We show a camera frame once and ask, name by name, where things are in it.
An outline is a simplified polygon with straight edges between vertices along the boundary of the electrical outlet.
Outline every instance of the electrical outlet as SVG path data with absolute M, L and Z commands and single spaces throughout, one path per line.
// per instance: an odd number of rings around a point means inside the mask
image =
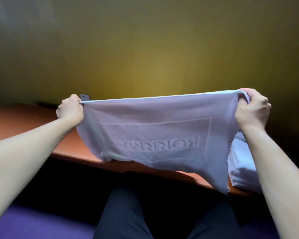
M 90 100 L 90 95 L 80 94 L 80 98 L 81 98 L 82 101 L 89 101 Z

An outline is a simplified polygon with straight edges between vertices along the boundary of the wooden desk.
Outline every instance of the wooden desk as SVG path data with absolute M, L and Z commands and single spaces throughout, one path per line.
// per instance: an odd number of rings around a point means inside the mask
M 8 108 L 0 109 L 0 140 L 27 132 L 31 129 L 44 125 L 56 119 L 55 110 L 32 105 L 14 104 Z M 137 162 L 111 161 L 102 162 L 96 158 L 84 145 L 76 129 L 73 129 L 53 151 L 51 157 L 82 163 L 101 169 L 116 172 L 135 171 L 148 173 L 161 177 L 196 183 L 200 186 L 212 188 L 202 177 L 194 173 L 182 171 L 172 172 L 149 168 Z M 230 193 L 239 195 L 250 195 L 249 192 L 228 186 Z

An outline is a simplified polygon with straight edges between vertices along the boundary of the wall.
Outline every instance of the wall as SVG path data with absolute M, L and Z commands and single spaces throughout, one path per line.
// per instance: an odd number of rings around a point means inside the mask
M 299 0 L 0 0 L 0 106 L 241 87 L 299 132 Z

